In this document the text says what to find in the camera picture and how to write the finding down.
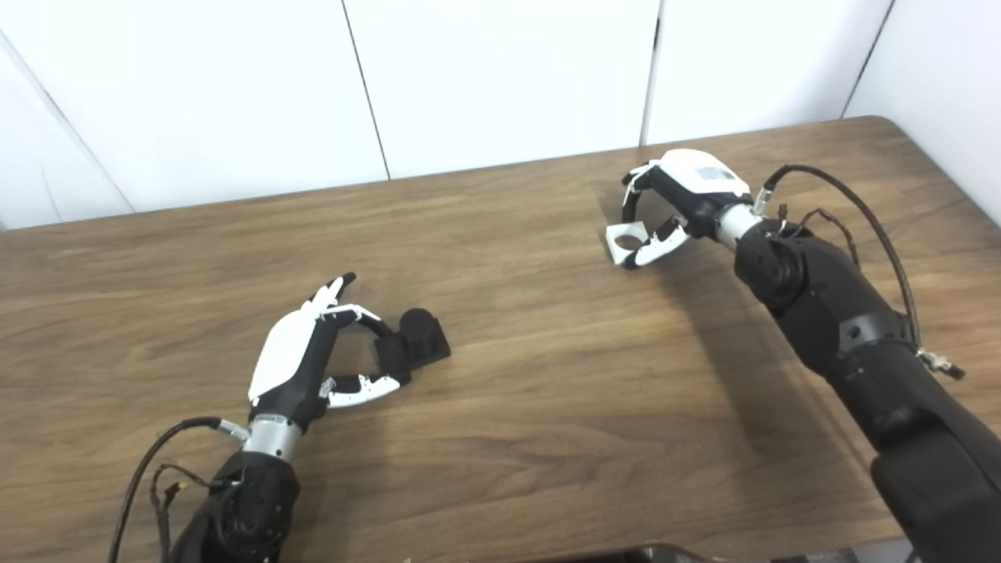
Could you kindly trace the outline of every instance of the robotic arm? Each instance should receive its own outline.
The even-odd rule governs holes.
[[[276,563],[291,529],[299,484],[292,469],[296,446],[310,425],[328,409],[367,403],[410,382],[410,371],[446,358],[450,349],[437,320],[422,309],[400,318],[393,333],[381,319],[358,305],[339,305],[355,278],[346,273],[279,320],[268,333],[257,360],[247,399],[250,425],[221,419],[189,419],[172,428],[150,448],[126,492],[112,540],[109,562],[118,556],[132,497],[153,455],[171,436],[196,426],[209,427],[239,440],[242,446],[210,482],[183,468],[165,464],[154,473],[150,498],[160,532],[161,560],[170,563]],[[337,335],[357,323],[375,337],[380,374],[325,377]],[[181,471],[208,489],[208,496],[177,538],[173,549],[167,507],[179,488],[168,488],[161,504],[156,490],[164,469]]]
[[[614,261],[640,267],[690,237],[708,237],[732,250],[738,278],[768,309],[803,364],[831,385],[876,449],[873,481],[921,560],[997,561],[1001,441],[929,372],[963,375],[917,344],[913,315],[895,312],[837,246],[801,224],[764,215],[778,179],[793,170],[837,182],[814,168],[791,165],[752,199],[748,184],[711,154],[669,150],[624,179],[623,224],[606,232]],[[635,221],[647,190],[678,211],[649,237]],[[860,208],[871,216],[864,203]],[[616,243],[621,236],[637,237],[643,245],[625,250]]]

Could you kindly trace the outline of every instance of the wood grain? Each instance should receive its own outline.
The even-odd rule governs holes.
[[[796,161],[856,188],[898,244],[926,344],[970,372],[944,385],[1001,431],[1001,232],[896,126],[862,118],[684,145],[752,185]],[[390,324],[430,310],[453,356],[312,427],[285,561],[509,562],[654,543],[752,558],[900,536],[869,482],[872,451],[725,248],[693,241],[633,272],[610,262],[602,232],[618,222],[619,179],[664,150],[4,233],[5,559],[104,557],[156,433],[189,416],[243,420],[268,329],[347,270],[349,301]],[[794,216],[839,214],[897,302],[850,203],[808,176],[781,189]],[[653,198],[641,207],[666,216]],[[331,374],[370,367],[366,340],[342,339]],[[234,449],[188,434],[163,459],[204,474]],[[175,527],[200,495],[181,496]],[[154,560],[150,512],[140,498],[123,561]]]

